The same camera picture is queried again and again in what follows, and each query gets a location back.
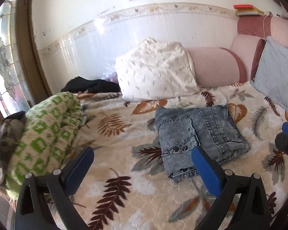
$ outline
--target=floral wall border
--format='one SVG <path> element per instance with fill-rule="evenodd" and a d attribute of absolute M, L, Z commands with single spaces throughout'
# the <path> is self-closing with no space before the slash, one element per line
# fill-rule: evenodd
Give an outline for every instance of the floral wall border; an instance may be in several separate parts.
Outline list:
<path fill-rule="evenodd" d="M 107 15 L 99 16 L 75 29 L 64 34 L 60 39 L 51 43 L 48 47 L 39 50 L 40 58 L 46 58 L 59 48 L 64 47 L 71 40 L 78 39 L 90 32 L 97 30 L 95 22 L 102 20 L 103 25 L 129 20 L 139 16 L 151 16 L 167 13 L 192 13 L 192 14 L 210 14 L 237 20 L 235 10 L 222 7 L 200 4 L 200 3 L 153 3 L 144 6 L 131 7 Z"/>

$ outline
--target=stack of books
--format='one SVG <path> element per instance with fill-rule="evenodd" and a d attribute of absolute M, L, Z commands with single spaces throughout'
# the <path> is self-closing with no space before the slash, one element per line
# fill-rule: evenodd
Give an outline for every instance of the stack of books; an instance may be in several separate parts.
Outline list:
<path fill-rule="evenodd" d="M 238 16 L 249 16 L 249 15 L 261 16 L 264 14 L 263 11 L 257 9 L 251 4 L 237 4 L 234 5 L 234 8 L 236 9 L 236 13 Z"/>

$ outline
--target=bed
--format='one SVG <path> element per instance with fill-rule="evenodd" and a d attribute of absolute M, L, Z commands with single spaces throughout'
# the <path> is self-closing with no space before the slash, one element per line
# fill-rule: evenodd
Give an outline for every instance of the bed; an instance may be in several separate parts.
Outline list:
<path fill-rule="evenodd" d="M 228 104 L 251 150 L 223 165 L 235 174 L 260 174 L 271 219 L 288 197 L 288 156 L 274 145 L 288 113 L 250 81 L 201 89 L 188 97 L 127 103 L 121 93 L 81 99 L 88 119 L 73 142 L 74 153 L 91 146 L 94 162 L 71 198 L 89 229 L 194 229 L 215 198 L 199 176 L 173 183 L 161 158 L 154 116 L 157 106 L 191 108 Z M 222 223 L 236 208 L 236 195 Z M 54 211 L 58 227 L 64 229 Z"/>

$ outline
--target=gray cloth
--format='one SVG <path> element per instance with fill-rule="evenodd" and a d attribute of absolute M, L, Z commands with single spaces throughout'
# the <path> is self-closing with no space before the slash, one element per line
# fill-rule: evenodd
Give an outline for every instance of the gray cloth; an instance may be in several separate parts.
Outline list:
<path fill-rule="evenodd" d="M 253 86 L 288 111 L 288 48 L 267 38 Z"/>
<path fill-rule="evenodd" d="M 22 114 L 19 120 L 5 119 L 3 123 L 0 124 L 0 185 L 2 185 L 4 181 L 12 154 L 15 152 L 22 137 L 25 122 L 26 117 Z"/>
<path fill-rule="evenodd" d="M 158 107 L 155 121 L 164 168 L 174 182 L 197 175 L 191 152 L 199 145 L 218 163 L 230 161 L 251 149 L 238 131 L 227 106 Z"/>

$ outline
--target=gray pillow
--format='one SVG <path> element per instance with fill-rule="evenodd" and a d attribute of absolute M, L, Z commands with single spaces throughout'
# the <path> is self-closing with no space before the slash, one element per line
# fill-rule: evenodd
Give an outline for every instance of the gray pillow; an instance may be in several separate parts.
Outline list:
<path fill-rule="evenodd" d="M 253 86 L 288 111 L 288 48 L 267 37 Z"/>

